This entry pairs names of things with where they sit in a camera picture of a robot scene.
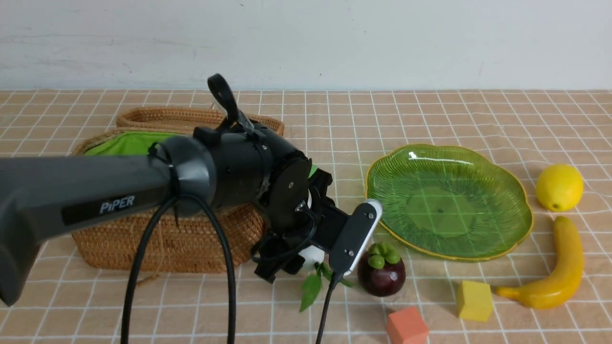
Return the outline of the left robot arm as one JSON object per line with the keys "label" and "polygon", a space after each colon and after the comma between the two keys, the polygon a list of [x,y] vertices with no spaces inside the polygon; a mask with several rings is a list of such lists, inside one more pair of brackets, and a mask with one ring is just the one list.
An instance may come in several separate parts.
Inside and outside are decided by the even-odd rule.
{"label": "left robot arm", "polygon": [[208,79],[227,111],[215,128],[196,127],[143,154],[1,159],[1,300],[22,294],[40,246],[79,229],[157,208],[187,217],[252,204],[271,234],[258,242],[256,274],[269,282],[302,266],[309,246],[337,250],[348,214],[327,197],[332,176],[262,120],[238,108],[220,74]]}

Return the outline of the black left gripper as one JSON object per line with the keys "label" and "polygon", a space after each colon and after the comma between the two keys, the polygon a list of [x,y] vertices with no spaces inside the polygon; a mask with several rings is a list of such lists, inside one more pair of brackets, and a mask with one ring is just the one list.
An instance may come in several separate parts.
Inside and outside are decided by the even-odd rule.
{"label": "black left gripper", "polygon": [[331,251],[349,217],[327,195],[333,180],[332,174],[315,168],[304,198],[265,213],[267,230],[251,248],[257,277],[273,283],[280,271],[295,276],[313,268],[306,249],[315,250],[316,262]]}

